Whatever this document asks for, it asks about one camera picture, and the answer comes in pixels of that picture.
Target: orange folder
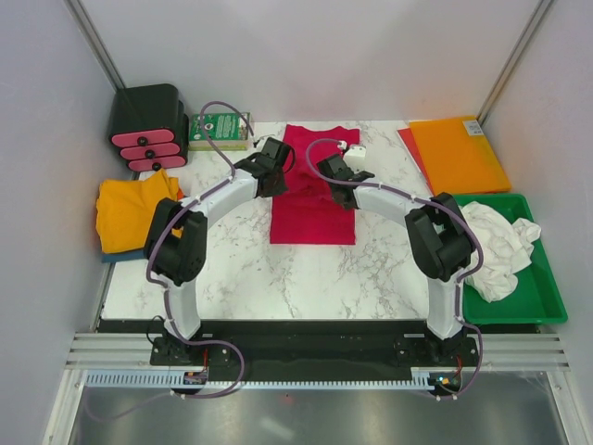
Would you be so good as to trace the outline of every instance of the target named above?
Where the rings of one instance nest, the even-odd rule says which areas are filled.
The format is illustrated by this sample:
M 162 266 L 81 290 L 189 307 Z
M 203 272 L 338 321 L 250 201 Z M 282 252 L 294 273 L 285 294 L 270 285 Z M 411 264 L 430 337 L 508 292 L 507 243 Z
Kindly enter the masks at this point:
M 411 122 L 410 129 L 435 195 L 511 190 L 474 116 Z

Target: white marble surface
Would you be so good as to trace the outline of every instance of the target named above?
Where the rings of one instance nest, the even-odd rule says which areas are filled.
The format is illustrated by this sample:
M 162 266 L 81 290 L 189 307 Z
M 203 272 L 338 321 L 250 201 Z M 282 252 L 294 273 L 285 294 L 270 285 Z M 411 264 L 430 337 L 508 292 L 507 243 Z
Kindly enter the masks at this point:
M 360 128 L 367 170 L 418 196 L 429 191 L 397 135 L 403 121 L 290 122 L 311 130 Z M 282 138 L 286 122 L 256 124 L 256 137 Z M 246 152 L 230 153 L 233 161 Z M 215 153 L 190 154 L 170 169 L 183 191 L 199 193 L 228 171 Z M 411 257 L 406 231 L 364 211 L 356 214 L 356 246 L 272 246 L 271 199 L 232 211 L 208 231 L 207 263 L 197 279 L 206 319 L 417 319 L 428 314 L 426 280 Z M 116 265 L 104 319 L 164 315 L 162 290 L 145 280 L 146 261 Z

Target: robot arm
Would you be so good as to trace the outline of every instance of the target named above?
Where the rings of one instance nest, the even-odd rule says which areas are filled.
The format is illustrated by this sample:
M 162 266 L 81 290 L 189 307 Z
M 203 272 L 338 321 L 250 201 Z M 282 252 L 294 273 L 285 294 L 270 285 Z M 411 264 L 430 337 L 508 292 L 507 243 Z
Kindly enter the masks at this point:
M 189 211 L 175 228 L 183 228 L 181 237 L 169 234 L 160 247 L 153 273 L 160 275 L 169 288 L 170 312 L 184 338 L 191 338 L 200 327 L 196 306 L 196 278 L 206 261 L 208 229 L 229 211 L 256 197 L 273 197 L 287 190 L 283 166 L 292 148 L 281 141 L 268 138 L 261 152 L 237 162 L 233 180 L 220 186 L 204 200 L 196 197 Z M 144 254 L 149 258 L 153 246 L 171 219 L 183 208 L 194 203 L 189 197 L 181 202 L 161 200 L 155 210 L 146 239 Z M 172 334 L 170 320 L 165 327 Z
M 457 277 L 470 265 L 475 249 L 467 234 L 444 212 L 377 187 L 371 173 L 354 173 L 340 155 L 332 155 L 317 166 L 327 178 L 359 183 L 329 183 L 334 201 L 344 209 L 372 211 L 407 228 L 412 256 L 428 280 L 428 331 L 442 350 L 454 348 L 463 328 L 456 315 L 463 297 L 463 282 L 457 284 Z M 463 219 L 451 195 L 441 194 L 431 200 Z M 455 286 L 460 286 L 459 298 Z

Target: green tray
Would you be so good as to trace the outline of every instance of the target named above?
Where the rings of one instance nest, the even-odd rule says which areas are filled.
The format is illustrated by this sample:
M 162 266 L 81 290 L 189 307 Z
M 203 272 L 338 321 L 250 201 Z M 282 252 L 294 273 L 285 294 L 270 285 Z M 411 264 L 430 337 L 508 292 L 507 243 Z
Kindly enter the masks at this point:
M 460 206 L 477 201 L 491 207 L 510 223 L 519 218 L 533 221 L 523 195 L 501 193 L 494 195 L 456 195 Z M 501 301 L 488 303 L 472 287 L 463 290 L 463 315 L 474 324 L 554 324 L 568 319 L 564 304 L 546 252 L 537 240 L 531 255 L 532 264 L 517 273 L 519 284 L 515 291 Z

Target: white crumpled shirt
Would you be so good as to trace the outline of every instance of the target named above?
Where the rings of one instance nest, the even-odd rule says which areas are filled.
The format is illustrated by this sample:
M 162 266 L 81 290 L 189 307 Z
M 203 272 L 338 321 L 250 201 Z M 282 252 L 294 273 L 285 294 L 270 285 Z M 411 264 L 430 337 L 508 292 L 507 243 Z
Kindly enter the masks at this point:
M 531 264 L 532 243 L 539 239 L 541 227 L 523 218 L 511 225 L 500 213 L 477 202 L 464 206 L 461 213 L 484 250 L 484 265 L 465 281 L 488 302 L 504 299 L 517 287 L 515 274 Z M 470 268 L 477 262 L 475 251 Z

